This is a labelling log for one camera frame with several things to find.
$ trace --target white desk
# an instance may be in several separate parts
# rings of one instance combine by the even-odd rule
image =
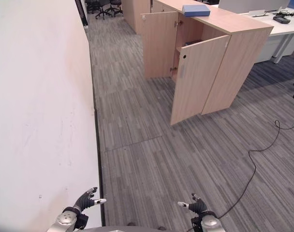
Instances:
[[[288,12],[294,12],[294,9],[292,8],[286,8],[286,10],[288,10]],[[274,14],[272,13],[267,13],[267,16],[252,17],[255,20],[274,26],[256,63],[267,61],[274,57],[275,59],[273,62],[277,64],[283,56],[291,55],[294,51],[294,16],[287,17],[289,20],[291,20],[291,22],[288,24],[281,24],[273,20],[273,17]]]

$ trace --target blue box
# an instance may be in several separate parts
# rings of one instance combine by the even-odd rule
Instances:
[[[182,12],[186,17],[209,16],[210,10],[206,5],[183,5]]]

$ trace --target white wall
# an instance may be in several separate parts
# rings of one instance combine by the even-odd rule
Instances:
[[[99,186],[89,47],[74,0],[0,0],[0,226],[44,232]],[[101,225],[100,207],[86,210]]]

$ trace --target black device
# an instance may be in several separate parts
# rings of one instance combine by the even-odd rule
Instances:
[[[287,10],[282,10],[277,13],[273,13],[275,16],[285,17],[285,16],[294,16],[294,12],[288,12]]]
[[[283,16],[274,16],[273,19],[279,23],[288,24],[291,20],[283,17]]]

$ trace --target desk leg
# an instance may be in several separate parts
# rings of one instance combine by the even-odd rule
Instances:
[[[273,57],[275,58],[273,63],[278,64],[279,61],[281,60],[284,51],[286,50],[288,44],[291,42],[292,38],[294,37],[294,34],[289,34],[285,35],[284,38],[282,39],[279,47],[276,49]]]

